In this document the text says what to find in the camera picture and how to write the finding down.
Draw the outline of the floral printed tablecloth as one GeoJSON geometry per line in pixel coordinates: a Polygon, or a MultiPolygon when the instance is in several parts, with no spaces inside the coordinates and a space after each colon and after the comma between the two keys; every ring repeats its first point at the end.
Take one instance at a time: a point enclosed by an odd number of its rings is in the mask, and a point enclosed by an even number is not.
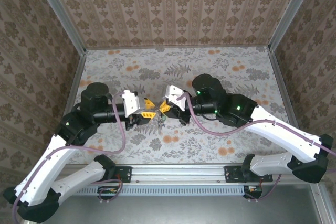
{"type": "MultiPolygon", "coordinates": [[[[87,53],[77,96],[93,82],[102,82],[111,94],[136,91],[155,105],[163,101],[163,90],[175,85],[194,94],[193,79],[203,73],[217,78],[229,93],[255,100],[275,117],[288,121],[268,50],[260,47],[158,48],[92,50],[87,53]]],[[[165,119],[158,132],[158,118],[125,133],[125,149],[111,159],[117,164],[240,163],[248,154],[271,155],[283,149],[245,130],[219,137],[204,132],[191,120],[186,126],[165,119]]],[[[116,151],[122,138],[116,124],[103,124],[71,164],[88,164],[92,148],[116,151]]]]}

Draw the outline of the black controller board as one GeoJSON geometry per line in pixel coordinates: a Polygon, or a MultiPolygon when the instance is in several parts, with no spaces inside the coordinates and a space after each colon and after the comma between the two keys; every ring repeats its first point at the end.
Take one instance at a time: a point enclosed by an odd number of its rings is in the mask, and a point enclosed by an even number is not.
{"type": "Polygon", "coordinates": [[[262,195],[261,186],[244,186],[244,195],[246,199],[259,199],[262,195]]]}
{"type": "Polygon", "coordinates": [[[119,191],[118,186],[111,186],[111,187],[100,186],[97,189],[98,198],[101,200],[110,200],[116,195],[118,191],[119,191]]]}

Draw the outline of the aluminium side rail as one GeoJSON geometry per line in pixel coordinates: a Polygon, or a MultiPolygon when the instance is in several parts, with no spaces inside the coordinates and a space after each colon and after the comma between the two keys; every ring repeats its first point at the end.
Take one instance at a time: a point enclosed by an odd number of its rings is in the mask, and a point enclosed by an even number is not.
{"type": "Polygon", "coordinates": [[[296,119],[296,116],[295,116],[295,113],[294,113],[294,110],[293,110],[293,107],[292,107],[292,104],[291,104],[291,101],[290,101],[290,98],[289,98],[289,94],[288,94],[288,91],[287,91],[287,88],[286,88],[286,85],[285,85],[285,82],[284,82],[284,79],[283,79],[283,76],[282,76],[282,73],[281,73],[281,70],[280,70],[280,67],[279,67],[279,63],[278,63],[277,58],[276,58],[276,55],[268,47],[266,49],[268,50],[268,56],[269,56],[270,63],[272,65],[272,68],[273,68],[273,71],[274,71],[274,74],[275,74],[276,81],[278,83],[278,88],[279,88],[279,91],[280,91],[280,94],[281,94],[281,97],[282,97],[282,100],[283,100],[283,104],[284,104],[284,107],[285,107],[285,110],[286,110],[286,113],[287,113],[288,121],[292,126],[295,126],[296,128],[299,128],[299,124],[298,124],[298,121],[296,119]]]}
{"type": "Polygon", "coordinates": [[[72,82],[72,85],[71,85],[71,88],[68,94],[68,99],[67,99],[66,106],[63,112],[63,116],[71,112],[72,108],[75,105],[77,91],[78,91],[82,73],[85,67],[85,62],[86,62],[86,55],[80,56],[77,69],[74,75],[74,79],[73,79],[73,82],[72,82]]]}

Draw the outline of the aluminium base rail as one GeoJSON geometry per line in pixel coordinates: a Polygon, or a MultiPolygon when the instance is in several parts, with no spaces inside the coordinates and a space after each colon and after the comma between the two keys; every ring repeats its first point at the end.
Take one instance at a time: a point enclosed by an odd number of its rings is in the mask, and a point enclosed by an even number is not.
{"type": "Polygon", "coordinates": [[[130,183],[214,184],[226,183],[224,167],[230,164],[117,165],[131,166],[130,183]]]}

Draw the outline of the aluminium frame post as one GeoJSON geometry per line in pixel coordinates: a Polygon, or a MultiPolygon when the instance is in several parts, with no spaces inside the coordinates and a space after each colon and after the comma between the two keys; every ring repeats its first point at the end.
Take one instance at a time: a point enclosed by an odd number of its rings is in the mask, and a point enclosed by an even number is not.
{"type": "Polygon", "coordinates": [[[77,50],[80,57],[85,55],[86,47],[82,41],[79,33],[77,32],[74,23],[72,22],[70,15],[68,14],[64,4],[61,0],[47,0],[49,5],[52,7],[56,16],[58,17],[61,25],[69,36],[73,46],[77,50]]]}
{"type": "Polygon", "coordinates": [[[291,22],[293,21],[295,15],[297,14],[300,6],[302,5],[304,0],[290,0],[289,4],[277,25],[270,42],[268,43],[268,47],[270,51],[274,52],[278,45],[280,44],[283,36],[288,30],[291,22]]]}

